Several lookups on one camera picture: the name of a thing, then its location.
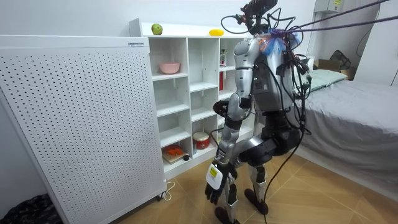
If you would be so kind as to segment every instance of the pink bowl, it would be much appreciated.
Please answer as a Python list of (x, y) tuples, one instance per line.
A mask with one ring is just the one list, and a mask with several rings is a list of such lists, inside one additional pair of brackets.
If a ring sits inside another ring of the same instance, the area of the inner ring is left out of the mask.
[(180, 64), (178, 62), (167, 62), (160, 64), (159, 68), (164, 74), (171, 75), (178, 72), (180, 69)]

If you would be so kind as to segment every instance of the white cord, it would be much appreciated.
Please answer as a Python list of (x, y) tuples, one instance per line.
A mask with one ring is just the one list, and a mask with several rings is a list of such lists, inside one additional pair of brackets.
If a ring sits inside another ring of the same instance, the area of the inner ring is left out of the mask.
[[(175, 182), (170, 181), (170, 182), (167, 182), (166, 184), (173, 184), (173, 186), (172, 186), (171, 188), (167, 189), (166, 192), (165, 192), (165, 194), (164, 194), (164, 200), (168, 202), (169, 200), (172, 199), (172, 194), (170, 194), (169, 191), (170, 191), (171, 189), (173, 189), (173, 187), (175, 186)], [(170, 195), (170, 198), (169, 198), (169, 199), (166, 199), (166, 195), (167, 195), (167, 194)]]

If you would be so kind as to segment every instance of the humanoid robot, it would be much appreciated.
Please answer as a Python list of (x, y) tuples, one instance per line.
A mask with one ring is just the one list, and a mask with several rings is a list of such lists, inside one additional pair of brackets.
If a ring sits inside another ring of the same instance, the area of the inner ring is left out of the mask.
[[(234, 49), (236, 63), (236, 92), (229, 101), (217, 102), (213, 109), (225, 118), (217, 155), (206, 174), (205, 194), (211, 203), (221, 197), (224, 208), (218, 207), (216, 216), (222, 223), (239, 223), (236, 220), (236, 169), (245, 162), (250, 168), (253, 190), (246, 189), (245, 196), (262, 214), (268, 213), (265, 203), (266, 171), (264, 164), (272, 156), (280, 156), (297, 146), (302, 138), (300, 131), (287, 120), (286, 110), (293, 105), (292, 57), (295, 55), (273, 46), (268, 55), (260, 50), (261, 41), (268, 33), (269, 24), (260, 24), (263, 15), (277, 4), (277, 0), (253, 0), (241, 10), (244, 16), (232, 16), (244, 22), (252, 39), (238, 43)], [(292, 34), (284, 37), (293, 38)], [(242, 121), (248, 117), (252, 100), (258, 111), (266, 117), (260, 136), (236, 143)]]

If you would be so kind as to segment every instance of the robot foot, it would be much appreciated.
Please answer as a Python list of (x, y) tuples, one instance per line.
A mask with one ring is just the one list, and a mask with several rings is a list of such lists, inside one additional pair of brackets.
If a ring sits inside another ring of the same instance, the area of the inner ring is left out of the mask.
[(228, 214), (226, 213), (226, 210), (221, 207), (216, 208), (215, 215), (222, 224), (240, 224), (240, 222), (238, 222), (237, 220), (235, 220), (234, 223), (231, 223), (228, 218)]
[(267, 215), (268, 214), (268, 205), (265, 202), (258, 202), (257, 197), (256, 197), (256, 193), (254, 193), (253, 190), (246, 189), (244, 191), (244, 195), (257, 208), (257, 210), (261, 214), (263, 214), (263, 215)]

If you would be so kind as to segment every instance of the bed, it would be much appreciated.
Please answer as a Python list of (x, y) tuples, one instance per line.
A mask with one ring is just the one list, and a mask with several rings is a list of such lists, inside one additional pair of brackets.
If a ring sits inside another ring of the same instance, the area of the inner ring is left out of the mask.
[(306, 109), (304, 147), (398, 186), (398, 88), (340, 81), (311, 93)]

